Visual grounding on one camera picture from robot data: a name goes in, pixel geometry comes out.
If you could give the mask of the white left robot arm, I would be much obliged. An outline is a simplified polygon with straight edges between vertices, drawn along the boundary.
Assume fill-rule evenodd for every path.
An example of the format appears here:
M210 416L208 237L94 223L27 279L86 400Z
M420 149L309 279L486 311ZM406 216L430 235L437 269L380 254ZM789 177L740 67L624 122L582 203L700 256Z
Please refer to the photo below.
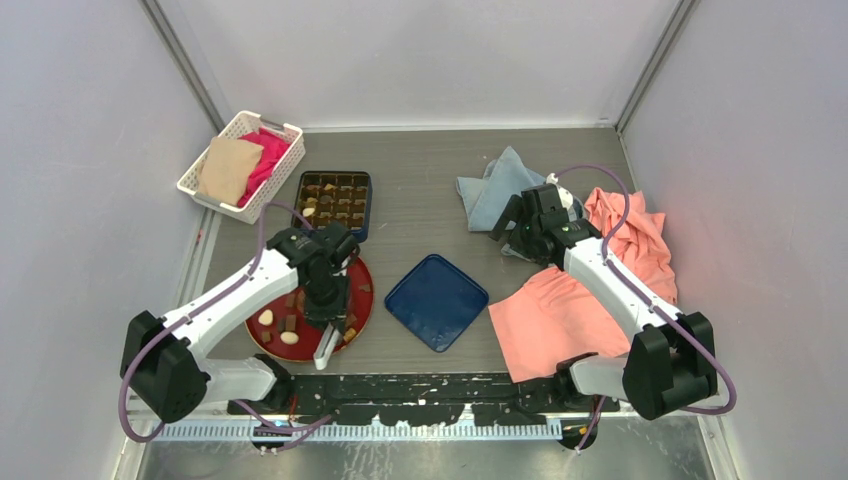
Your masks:
M287 228L260 244L241 270L194 301L157 317L149 311L128 324L120 363L119 410L134 392L165 424L198 406L245 400L269 413L292 397L290 377L268 356L212 360L210 352L232 330L273 300L302 291L305 323L321 337L313 353L326 368L346 331L352 280L347 271L360 246L342 224L316 232Z

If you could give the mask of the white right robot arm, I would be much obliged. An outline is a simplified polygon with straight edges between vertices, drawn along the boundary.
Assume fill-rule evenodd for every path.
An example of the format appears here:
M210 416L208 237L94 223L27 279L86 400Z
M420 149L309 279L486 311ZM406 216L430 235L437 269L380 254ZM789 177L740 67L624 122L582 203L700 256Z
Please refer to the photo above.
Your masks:
M541 271L489 313L515 382L552 377L558 403L593 396L632 405L653 420L700 411L718 392L713 328L676 306L664 218L640 193L595 189L587 216L570 214L551 183L512 195L491 237Z

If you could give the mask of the metal tongs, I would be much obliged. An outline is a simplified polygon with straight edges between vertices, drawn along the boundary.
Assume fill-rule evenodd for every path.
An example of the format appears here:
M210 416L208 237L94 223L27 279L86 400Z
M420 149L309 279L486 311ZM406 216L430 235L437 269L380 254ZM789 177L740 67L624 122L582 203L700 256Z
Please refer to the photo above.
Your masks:
M327 368L330 357L342 339L342 334L336 327L329 325L324 330L313 353L313 364L318 371L322 371Z

